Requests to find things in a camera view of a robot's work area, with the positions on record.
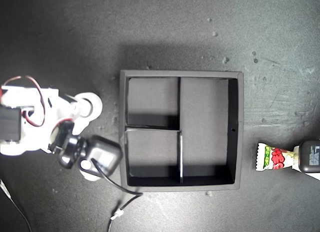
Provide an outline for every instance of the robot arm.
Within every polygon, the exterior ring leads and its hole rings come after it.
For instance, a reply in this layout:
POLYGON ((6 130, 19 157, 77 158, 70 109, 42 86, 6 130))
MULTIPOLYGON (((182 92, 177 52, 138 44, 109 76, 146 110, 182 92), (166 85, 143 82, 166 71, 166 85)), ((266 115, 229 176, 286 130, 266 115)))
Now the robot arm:
POLYGON ((56 154, 64 168, 77 163, 91 181, 100 178, 92 164, 95 159, 109 176, 122 158, 120 146, 98 136, 79 136, 101 114, 101 99, 94 93, 59 95, 58 89, 40 88, 33 78, 28 79, 36 88, 1 87, 0 153, 17 156, 41 149, 56 154))

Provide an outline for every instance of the black container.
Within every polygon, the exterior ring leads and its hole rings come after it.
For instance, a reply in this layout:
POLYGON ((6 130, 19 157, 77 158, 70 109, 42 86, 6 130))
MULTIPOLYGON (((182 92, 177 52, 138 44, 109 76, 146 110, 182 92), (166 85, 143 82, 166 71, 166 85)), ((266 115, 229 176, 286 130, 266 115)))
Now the black container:
POLYGON ((140 191, 237 189, 243 73, 121 71, 121 183, 140 191))

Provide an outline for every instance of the black wire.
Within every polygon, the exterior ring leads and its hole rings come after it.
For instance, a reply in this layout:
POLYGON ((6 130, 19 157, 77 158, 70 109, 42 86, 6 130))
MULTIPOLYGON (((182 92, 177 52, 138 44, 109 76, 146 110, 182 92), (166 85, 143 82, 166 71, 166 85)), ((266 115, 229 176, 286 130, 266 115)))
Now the black wire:
POLYGON ((22 217, 24 218, 24 220, 26 221, 29 231, 32 232, 31 226, 29 224, 29 221, 27 220, 27 218, 25 217, 25 215, 21 212, 21 210, 18 208, 18 206, 16 205, 16 203, 10 198, 11 202, 14 204, 15 208, 19 211, 19 213, 22 215, 22 217))
POLYGON ((141 197, 142 195, 136 195, 135 197, 133 197, 132 199, 130 199, 127 203, 124 204, 124 206, 122 206, 120 209, 124 210, 125 207, 127 207, 132 201, 134 201, 135 199, 141 197))
POLYGON ((143 193, 139 193, 139 192, 134 192, 134 191, 130 191, 130 190, 127 190, 126 188, 123 188, 122 186, 118 185, 117 183, 113 182, 111 179, 109 179, 105 173, 100 169, 100 166, 99 166, 99 163, 94 159, 92 158, 91 159, 92 163, 94 164, 95 168, 98 170, 98 172, 101 174, 101 176, 106 180, 108 181, 109 183, 111 183, 114 187, 120 189, 121 191, 123 192, 126 192, 126 193, 129 193, 129 194, 133 194, 133 195, 139 195, 139 196, 142 196, 143 193))
MULTIPOLYGON (((127 203, 125 203, 121 208, 120 210, 124 210, 124 208, 126 208, 130 203, 132 203, 135 199, 141 197, 143 195, 143 193, 139 193, 139 192, 134 192, 134 191, 130 191, 130 190, 127 190, 126 188, 123 188, 122 186, 118 185, 117 183, 113 182, 111 179, 109 179, 105 173, 100 169, 99 167, 99 163, 94 159, 92 158, 91 159, 92 163, 94 164, 95 168, 98 170, 98 172, 100 173, 100 175, 106 180, 108 181, 109 183, 111 183, 114 187, 120 189, 121 191, 123 192, 126 192, 126 193, 129 193, 129 194, 133 194, 135 195, 133 198, 131 198, 127 203)), ((111 226, 112 226, 112 223, 114 221, 110 218, 109 219, 109 222, 108 222, 108 227, 107 227, 107 232, 111 232, 111 226)))

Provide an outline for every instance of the candy bar wrapper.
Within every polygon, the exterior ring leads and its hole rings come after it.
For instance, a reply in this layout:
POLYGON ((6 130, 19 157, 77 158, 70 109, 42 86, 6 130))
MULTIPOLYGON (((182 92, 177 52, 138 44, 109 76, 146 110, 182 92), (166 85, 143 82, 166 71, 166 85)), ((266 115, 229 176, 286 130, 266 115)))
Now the candy bar wrapper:
POLYGON ((264 143, 258 144, 256 157, 256 171, 265 169, 279 169, 298 164, 298 152, 291 152, 280 148, 271 147, 264 143))

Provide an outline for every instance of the white plastic part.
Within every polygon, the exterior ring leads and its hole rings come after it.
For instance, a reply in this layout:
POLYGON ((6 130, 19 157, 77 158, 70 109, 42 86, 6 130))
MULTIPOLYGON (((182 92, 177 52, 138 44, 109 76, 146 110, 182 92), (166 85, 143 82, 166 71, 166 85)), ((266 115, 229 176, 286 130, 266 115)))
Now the white plastic part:
POLYGON ((125 212, 121 209, 117 209, 117 211, 114 213, 114 216, 112 216, 110 219, 115 220, 116 218, 122 216, 125 212))
POLYGON ((91 121, 97 119, 102 113, 101 98, 94 93, 80 93, 74 97, 81 106, 80 116, 74 121, 73 134, 80 134, 91 121))
POLYGON ((89 181, 92 181, 92 182, 95 182, 95 181, 97 181, 97 180, 100 179, 100 177, 95 176, 95 175, 90 174, 90 173, 86 173, 86 172, 84 172, 84 171, 82 171, 82 170, 80 170, 80 173, 83 175, 83 177, 84 177, 86 180, 89 180, 89 181))
MULTIPOLYGON (((43 120, 43 108, 40 95, 36 88, 25 88, 17 86, 2 86, 7 90, 1 97, 1 104, 8 107, 23 107, 22 110, 33 110, 30 119, 41 124, 43 120)), ((46 153, 48 145, 54 139, 51 137, 56 125, 64 119, 73 119, 74 129, 72 133, 79 135, 91 121, 98 118, 102 112, 102 101, 94 93, 81 93, 72 100, 59 97, 58 89, 41 89, 45 103, 45 122, 41 127, 34 127, 21 117, 21 138, 17 143, 0 142, 0 153, 9 156, 17 156, 25 151, 42 149, 46 153)))
POLYGON ((88 170, 88 169, 91 169, 92 163, 89 160, 85 159, 85 160, 81 161, 80 166, 81 166, 81 168, 88 170))
POLYGON ((3 192, 6 194, 6 196, 11 199, 11 194, 9 193, 7 187, 5 186, 4 182, 0 179, 0 188, 3 190, 3 192))

